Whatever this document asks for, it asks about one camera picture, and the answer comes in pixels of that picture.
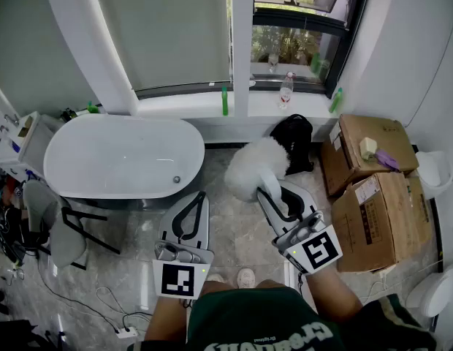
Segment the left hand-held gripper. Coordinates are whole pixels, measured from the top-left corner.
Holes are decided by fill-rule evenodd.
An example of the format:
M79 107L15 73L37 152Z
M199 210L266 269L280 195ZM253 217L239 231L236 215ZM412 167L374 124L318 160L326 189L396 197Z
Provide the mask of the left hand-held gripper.
M214 260L207 249L209 219L209 199L203 191L181 198L161 218L161 240L156 242L153 260L158 296L198 299Z

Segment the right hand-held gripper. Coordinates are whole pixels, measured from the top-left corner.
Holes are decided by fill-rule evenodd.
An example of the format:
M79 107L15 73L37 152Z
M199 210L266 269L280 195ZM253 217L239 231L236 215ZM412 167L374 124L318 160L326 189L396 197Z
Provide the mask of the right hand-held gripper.
M279 181L285 214L267 192L258 188L256 196L269 225L278 236L272 245L300 273L314 274L343 256L332 224L326 225L316 211L311 193L289 181Z

